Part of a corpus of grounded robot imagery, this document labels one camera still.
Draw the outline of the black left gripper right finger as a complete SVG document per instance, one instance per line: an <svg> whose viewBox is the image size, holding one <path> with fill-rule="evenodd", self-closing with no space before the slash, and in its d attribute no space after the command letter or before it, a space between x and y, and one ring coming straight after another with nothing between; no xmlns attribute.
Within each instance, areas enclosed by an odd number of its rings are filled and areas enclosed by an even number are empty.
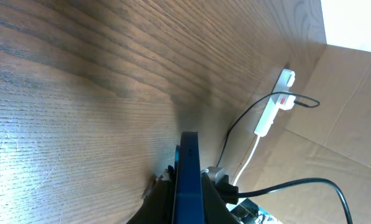
<svg viewBox="0 0 371 224"><path fill-rule="evenodd" d="M207 169L201 173L204 220L207 224L238 224L226 204L237 205L238 186L229 183L224 174L218 181L211 180Z"/></svg>

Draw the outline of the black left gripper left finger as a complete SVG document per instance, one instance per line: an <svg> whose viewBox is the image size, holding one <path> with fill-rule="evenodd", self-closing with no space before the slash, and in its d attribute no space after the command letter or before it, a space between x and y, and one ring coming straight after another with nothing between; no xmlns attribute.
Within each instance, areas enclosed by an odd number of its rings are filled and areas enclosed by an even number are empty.
<svg viewBox="0 0 371 224"><path fill-rule="evenodd" d="M172 222L175 193L174 168L168 166L160 176L153 174L142 199L143 204L127 224L162 224Z"/></svg>

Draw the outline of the blue Galaxy smartphone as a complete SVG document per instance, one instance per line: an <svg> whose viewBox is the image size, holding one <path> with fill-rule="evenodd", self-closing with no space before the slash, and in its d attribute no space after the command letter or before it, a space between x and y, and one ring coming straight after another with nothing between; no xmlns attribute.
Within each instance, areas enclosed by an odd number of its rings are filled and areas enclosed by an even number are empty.
<svg viewBox="0 0 371 224"><path fill-rule="evenodd" d="M201 185L198 133L181 134L176 150L176 184L173 224L203 224L204 206Z"/></svg>

